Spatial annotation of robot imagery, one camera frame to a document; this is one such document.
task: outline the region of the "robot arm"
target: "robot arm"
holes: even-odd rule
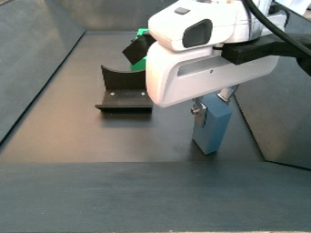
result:
[[[271,1],[253,3],[267,15]],[[283,14],[270,21],[284,30]],[[221,57],[223,45],[271,34],[237,0],[180,0],[149,19],[149,33],[156,42],[147,54],[147,90],[163,107],[264,76],[278,64],[278,56],[239,66]]]

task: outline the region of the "gray wall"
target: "gray wall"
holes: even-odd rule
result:
[[[55,0],[88,31],[136,31],[176,0]]]
[[[311,34],[311,22],[291,14],[287,32]],[[240,85],[236,99],[268,161],[311,168],[311,76],[295,58]]]
[[[0,5],[0,141],[83,34],[52,0]]]

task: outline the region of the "black object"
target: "black object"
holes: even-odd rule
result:
[[[189,26],[183,33],[183,46],[195,47],[208,43],[212,31],[212,22],[208,19],[201,20]]]
[[[311,35],[290,35],[307,48],[311,48]],[[239,44],[225,44],[223,46],[221,57],[235,65],[240,65],[264,56],[291,56],[298,58],[298,64],[300,68],[311,76],[311,59],[300,50],[283,42],[283,40],[280,40],[274,34],[261,36],[256,40],[249,42]]]
[[[132,65],[135,65],[147,56],[148,49],[155,41],[156,40],[152,38],[147,31],[123,50],[123,54]]]
[[[103,101],[95,107],[103,112],[149,113],[152,100],[145,90],[145,71],[119,72],[101,66],[105,86]]]

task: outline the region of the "light blue block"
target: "light blue block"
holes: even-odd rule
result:
[[[216,94],[203,96],[200,101],[208,109],[205,125],[199,127],[195,123],[192,139],[207,155],[215,152],[220,147],[232,115],[232,109]]]

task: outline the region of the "metal panel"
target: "metal panel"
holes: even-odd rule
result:
[[[176,0],[56,0],[88,31],[136,31]]]
[[[4,164],[1,231],[310,232],[310,183],[264,162]]]
[[[83,33],[51,0],[0,6],[0,141]]]
[[[311,22],[291,14],[291,33],[311,34]],[[240,85],[236,99],[264,158],[311,168],[311,77],[294,58],[275,71]]]

